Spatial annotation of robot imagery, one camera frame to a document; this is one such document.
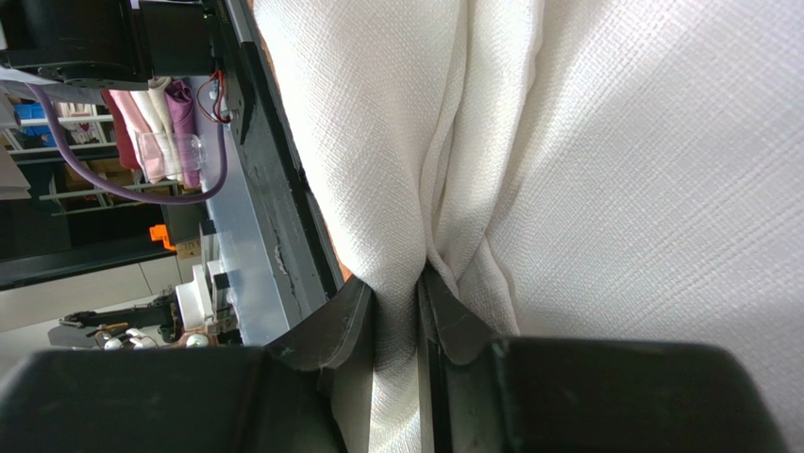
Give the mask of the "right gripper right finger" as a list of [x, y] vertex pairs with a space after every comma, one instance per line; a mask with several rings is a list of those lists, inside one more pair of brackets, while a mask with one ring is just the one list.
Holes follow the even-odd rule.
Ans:
[[504, 335], [426, 267], [417, 282], [426, 452], [783, 452], [754, 381], [689, 343]]

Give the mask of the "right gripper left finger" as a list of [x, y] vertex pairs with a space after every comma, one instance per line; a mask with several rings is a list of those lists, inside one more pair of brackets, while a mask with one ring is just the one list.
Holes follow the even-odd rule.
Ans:
[[364, 452], [373, 290], [350, 278], [270, 344], [51, 350], [1, 385], [5, 452]]

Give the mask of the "white cloth napkin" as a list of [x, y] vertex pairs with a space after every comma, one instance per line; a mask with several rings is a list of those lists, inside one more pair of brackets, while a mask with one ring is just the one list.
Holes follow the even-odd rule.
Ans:
[[803, 448], [799, 1], [257, 1], [340, 262], [370, 448], [422, 450], [427, 264], [506, 333], [697, 341]]

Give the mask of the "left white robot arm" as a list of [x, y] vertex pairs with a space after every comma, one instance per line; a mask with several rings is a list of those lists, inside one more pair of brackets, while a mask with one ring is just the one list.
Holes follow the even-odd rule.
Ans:
[[4, 1], [1, 68], [24, 83], [144, 91], [215, 67], [199, 1]]

